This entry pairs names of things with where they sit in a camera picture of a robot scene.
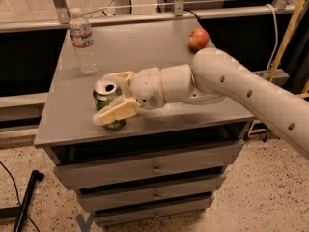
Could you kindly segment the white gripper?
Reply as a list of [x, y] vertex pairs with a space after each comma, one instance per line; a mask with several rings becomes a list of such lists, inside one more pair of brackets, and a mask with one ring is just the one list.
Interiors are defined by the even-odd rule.
[[142, 70], [113, 72], [103, 78], [114, 80], [119, 85], [128, 86], [133, 97], [120, 95], [93, 116], [95, 125], [107, 125], [115, 121], [135, 116], [140, 106], [146, 110], [161, 108], [165, 105], [162, 91], [161, 72], [157, 67]]

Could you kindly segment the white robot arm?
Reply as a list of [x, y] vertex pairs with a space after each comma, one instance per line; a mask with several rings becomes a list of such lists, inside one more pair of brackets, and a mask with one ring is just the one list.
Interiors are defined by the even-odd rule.
[[93, 116], [96, 125], [133, 117], [139, 109], [172, 102], [200, 105], [226, 96], [309, 158], [309, 101], [257, 76], [215, 47], [199, 50], [189, 65], [106, 74], [94, 89], [105, 95], [122, 91]]

